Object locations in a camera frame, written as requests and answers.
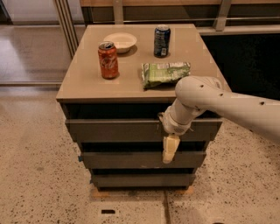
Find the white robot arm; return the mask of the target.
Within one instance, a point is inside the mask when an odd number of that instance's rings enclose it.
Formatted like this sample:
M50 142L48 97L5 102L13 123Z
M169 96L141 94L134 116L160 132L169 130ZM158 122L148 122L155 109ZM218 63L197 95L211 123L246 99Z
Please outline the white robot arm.
M277 144L280 143L280 101L237 94L222 88L214 77L187 76L175 87L176 99L160 114L165 132L163 162L169 164L179 147L180 137L192 121L212 111Z

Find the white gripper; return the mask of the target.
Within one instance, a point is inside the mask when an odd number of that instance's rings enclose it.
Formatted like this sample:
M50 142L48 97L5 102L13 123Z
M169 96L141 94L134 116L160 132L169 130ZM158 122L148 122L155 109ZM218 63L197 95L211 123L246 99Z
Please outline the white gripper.
M160 112L157 116L162 123L164 131L169 134L169 136L164 137L163 150L163 162L169 164L173 160L179 147L180 138L178 136L184 135L190 129L191 124L179 124L165 112Z

